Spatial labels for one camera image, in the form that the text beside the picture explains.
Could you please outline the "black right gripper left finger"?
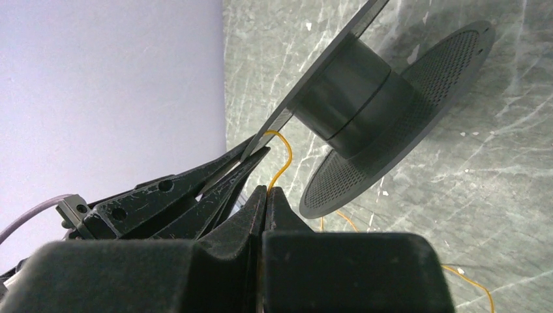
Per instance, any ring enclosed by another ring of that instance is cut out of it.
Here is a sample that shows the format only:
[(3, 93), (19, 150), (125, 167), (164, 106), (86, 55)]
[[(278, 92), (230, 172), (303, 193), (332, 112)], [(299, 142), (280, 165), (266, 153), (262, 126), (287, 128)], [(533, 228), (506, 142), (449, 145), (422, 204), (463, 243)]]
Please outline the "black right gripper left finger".
[(2, 312), (255, 312), (267, 189), (198, 240), (59, 241), (25, 263)]

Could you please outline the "dark grey perforated spool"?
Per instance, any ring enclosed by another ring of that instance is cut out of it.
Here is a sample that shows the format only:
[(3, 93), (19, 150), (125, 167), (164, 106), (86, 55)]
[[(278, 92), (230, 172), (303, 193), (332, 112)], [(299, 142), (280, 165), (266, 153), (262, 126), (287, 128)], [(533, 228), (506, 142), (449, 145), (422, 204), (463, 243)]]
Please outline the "dark grey perforated spool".
[(384, 7), (357, 11), (243, 152), (265, 147), (292, 117), (330, 146), (301, 197), (305, 218), (335, 212), (394, 168), (467, 92), (493, 46), (492, 24), (476, 21), (396, 72), (360, 39)]

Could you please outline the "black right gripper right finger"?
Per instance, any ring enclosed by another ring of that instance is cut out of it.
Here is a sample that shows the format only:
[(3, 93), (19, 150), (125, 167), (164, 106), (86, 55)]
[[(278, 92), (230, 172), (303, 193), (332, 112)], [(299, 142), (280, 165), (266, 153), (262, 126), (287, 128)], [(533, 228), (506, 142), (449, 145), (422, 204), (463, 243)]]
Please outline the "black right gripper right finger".
[(266, 312), (454, 311), (439, 258), (420, 235), (315, 232), (279, 187), (266, 208)]

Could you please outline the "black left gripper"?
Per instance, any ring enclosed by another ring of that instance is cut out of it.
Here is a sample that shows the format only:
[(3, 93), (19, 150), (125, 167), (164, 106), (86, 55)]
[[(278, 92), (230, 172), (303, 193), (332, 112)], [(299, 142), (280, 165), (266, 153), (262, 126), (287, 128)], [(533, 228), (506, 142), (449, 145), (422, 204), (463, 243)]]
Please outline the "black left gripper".
[(69, 195), (56, 205), (67, 229), (65, 239), (146, 239), (188, 211), (203, 191), (236, 165), (252, 141), (249, 137), (222, 156), (176, 175), (136, 185), (132, 190), (86, 201)]

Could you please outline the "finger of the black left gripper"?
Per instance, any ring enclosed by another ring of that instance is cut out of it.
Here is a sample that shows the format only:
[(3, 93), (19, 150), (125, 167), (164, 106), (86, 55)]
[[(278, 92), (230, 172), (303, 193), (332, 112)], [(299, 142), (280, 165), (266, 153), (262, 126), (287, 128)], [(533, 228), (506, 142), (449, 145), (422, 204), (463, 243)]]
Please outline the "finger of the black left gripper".
[(270, 151), (262, 147), (240, 161), (215, 185), (196, 196), (193, 206), (148, 239), (199, 239), (229, 216), (250, 174)]

